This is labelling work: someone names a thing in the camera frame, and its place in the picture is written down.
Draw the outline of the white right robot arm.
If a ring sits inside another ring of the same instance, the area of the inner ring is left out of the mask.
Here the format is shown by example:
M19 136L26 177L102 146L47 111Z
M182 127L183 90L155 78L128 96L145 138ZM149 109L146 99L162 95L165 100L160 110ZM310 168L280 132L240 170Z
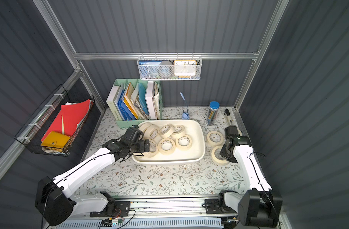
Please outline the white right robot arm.
M220 156L227 162L237 163L245 173L246 192L243 195L235 191L222 190L219 194L219 206L238 213L243 226L275 228L280 227L279 215L283 199L268 184L257 163L257 156L247 136L238 133L235 126L225 129L225 144Z

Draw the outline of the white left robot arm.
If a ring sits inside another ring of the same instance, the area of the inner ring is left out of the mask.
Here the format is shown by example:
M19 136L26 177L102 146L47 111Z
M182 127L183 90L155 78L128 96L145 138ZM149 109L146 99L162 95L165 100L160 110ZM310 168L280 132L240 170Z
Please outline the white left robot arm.
M150 141L137 125L127 128L124 135L103 144L96 153L74 168L55 178L44 177L38 183L35 207L42 221L50 226L63 223L72 215L83 213L112 216L117 212L116 200L101 191L88 198L74 199L74 192L99 171L131 156L143 156L150 151Z

